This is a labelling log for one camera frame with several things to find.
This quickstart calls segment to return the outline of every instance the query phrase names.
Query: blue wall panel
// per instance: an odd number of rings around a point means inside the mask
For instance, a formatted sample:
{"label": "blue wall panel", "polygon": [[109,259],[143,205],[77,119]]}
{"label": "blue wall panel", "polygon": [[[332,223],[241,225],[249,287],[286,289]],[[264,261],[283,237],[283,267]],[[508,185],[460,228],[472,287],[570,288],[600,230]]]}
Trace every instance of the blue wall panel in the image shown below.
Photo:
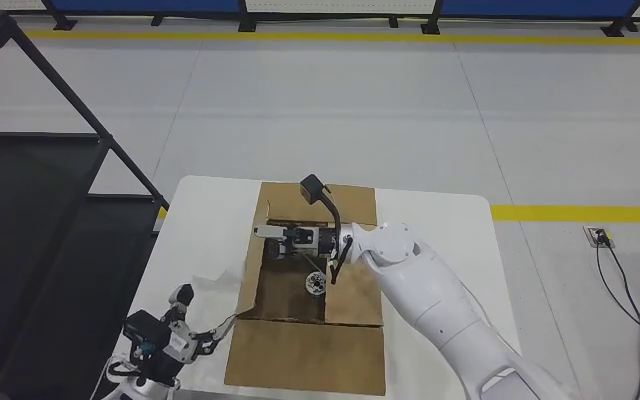
{"label": "blue wall panel", "polygon": [[444,0],[443,14],[568,18],[624,15],[633,0]]}
{"label": "blue wall panel", "polygon": [[237,12],[237,0],[53,0],[62,11]]}

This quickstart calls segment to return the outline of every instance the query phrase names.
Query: black panel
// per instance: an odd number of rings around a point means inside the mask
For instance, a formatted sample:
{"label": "black panel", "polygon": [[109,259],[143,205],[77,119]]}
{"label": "black panel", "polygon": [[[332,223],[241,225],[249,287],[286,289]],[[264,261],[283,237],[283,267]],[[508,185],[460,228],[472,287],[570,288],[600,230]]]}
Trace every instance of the black panel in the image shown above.
{"label": "black panel", "polygon": [[0,366],[104,160],[98,139],[0,133]]}
{"label": "black panel", "polygon": [[0,390],[24,398],[89,398],[142,278],[159,208],[151,196],[87,197]]}

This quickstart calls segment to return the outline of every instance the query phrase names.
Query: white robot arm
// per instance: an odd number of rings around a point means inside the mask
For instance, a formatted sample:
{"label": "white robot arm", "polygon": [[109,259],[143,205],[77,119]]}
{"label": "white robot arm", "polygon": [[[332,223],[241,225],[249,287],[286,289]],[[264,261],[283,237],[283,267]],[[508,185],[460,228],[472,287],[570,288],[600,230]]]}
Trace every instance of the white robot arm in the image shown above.
{"label": "white robot arm", "polygon": [[357,224],[342,225],[339,240],[346,263],[364,260],[402,318],[438,348],[467,399],[576,398],[503,343],[475,312],[455,273],[410,227],[385,223],[366,231]]}

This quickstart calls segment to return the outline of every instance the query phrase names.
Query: cardboard flap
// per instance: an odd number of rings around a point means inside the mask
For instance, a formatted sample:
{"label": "cardboard flap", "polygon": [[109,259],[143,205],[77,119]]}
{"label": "cardboard flap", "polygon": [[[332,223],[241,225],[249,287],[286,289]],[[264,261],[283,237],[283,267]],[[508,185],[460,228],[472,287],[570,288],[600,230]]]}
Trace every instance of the cardboard flap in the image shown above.
{"label": "cardboard flap", "polygon": [[[264,224],[267,222],[267,212],[269,205],[261,202],[258,196],[258,205],[253,215],[253,225]],[[240,286],[240,294],[238,295],[238,306],[236,314],[242,314],[253,308],[256,300],[256,291],[258,289],[258,279],[260,278],[260,266],[262,265],[262,250],[264,249],[264,239],[256,237],[251,229],[251,238],[249,239],[249,248],[247,249],[247,258],[245,259],[244,279]]]}
{"label": "cardboard flap", "polygon": [[[331,194],[335,200],[336,206],[340,211],[340,216],[343,223],[356,222],[359,224],[373,225],[377,224],[376,217],[376,198],[375,190],[372,188],[364,188],[357,186],[344,186],[344,185],[327,185],[331,190]],[[269,219],[272,220],[285,220],[285,221],[314,221],[314,222],[326,222],[327,224],[333,223],[333,216],[323,204],[320,202],[309,205],[302,195],[300,194],[300,185],[298,183],[275,183],[275,182],[263,182],[260,187],[260,194],[258,195],[258,204],[256,205],[256,212],[253,217],[253,226],[266,224]],[[242,287],[240,288],[240,294],[238,296],[238,306],[236,313],[241,314],[251,310],[255,306],[256,293],[258,289],[258,281],[260,276],[260,268],[262,266],[262,252],[264,249],[264,239],[258,238],[250,233],[249,248],[247,250],[247,258],[245,263],[245,274]],[[340,274],[344,274],[346,267],[342,268]],[[356,271],[345,274],[347,277],[351,277],[352,284],[356,286],[375,287],[378,292],[378,309],[380,309],[380,293],[375,282],[367,279],[366,274],[362,274],[362,268],[356,268]],[[336,320],[346,321],[350,315],[355,313],[345,313],[345,311],[335,311]],[[374,316],[369,313],[365,315],[365,320],[375,320]],[[378,323],[366,324],[376,325],[382,324],[382,319]]]}
{"label": "cardboard flap", "polygon": [[[374,225],[362,226],[366,230]],[[335,285],[327,285],[324,317],[328,324],[382,326],[380,288],[362,261],[345,264]]]}
{"label": "cardboard flap", "polygon": [[[327,185],[340,211],[342,223],[376,225],[376,196],[372,188]],[[331,213],[321,202],[309,205],[300,194],[298,183],[264,182],[258,205],[269,202],[269,219],[289,221],[333,222]]]}
{"label": "cardboard flap", "polygon": [[238,320],[224,383],[385,394],[380,328]]}

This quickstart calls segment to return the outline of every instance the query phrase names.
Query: round object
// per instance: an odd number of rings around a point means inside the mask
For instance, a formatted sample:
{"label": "round object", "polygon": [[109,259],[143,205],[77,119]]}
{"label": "round object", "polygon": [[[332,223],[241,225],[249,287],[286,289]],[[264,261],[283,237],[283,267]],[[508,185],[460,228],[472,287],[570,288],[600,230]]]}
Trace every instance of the round object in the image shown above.
{"label": "round object", "polygon": [[378,227],[373,238],[375,257],[382,265],[395,265],[413,253],[413,234],[405,224],[385,223]]}
{"label": "round object", "polygon": [[315,271],[307,276],[305,282],[307,292],[314,296],[320,296],[327,291],[327,276],[320,271]]}

